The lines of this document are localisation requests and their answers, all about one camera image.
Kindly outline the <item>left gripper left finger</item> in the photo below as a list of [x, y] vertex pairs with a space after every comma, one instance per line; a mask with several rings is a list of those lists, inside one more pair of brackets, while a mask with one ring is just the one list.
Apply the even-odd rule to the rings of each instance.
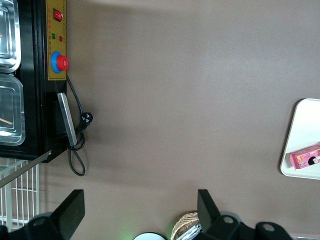
[[39, 214], [22, 228], [9, 232], [0, 226], [2, 240], [69, 240], [85, 216], [82, 189], [73, 190], [53, 211]]

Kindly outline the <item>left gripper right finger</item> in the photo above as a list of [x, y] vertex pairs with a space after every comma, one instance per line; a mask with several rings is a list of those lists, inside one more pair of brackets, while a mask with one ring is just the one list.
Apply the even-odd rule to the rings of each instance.
[[202, 230], [198, 240], [291, 240], [280, 225], [262, 221], [251, 228], [229, 213], [222, 214], [206, 189], [197, 192], [197, 214]]

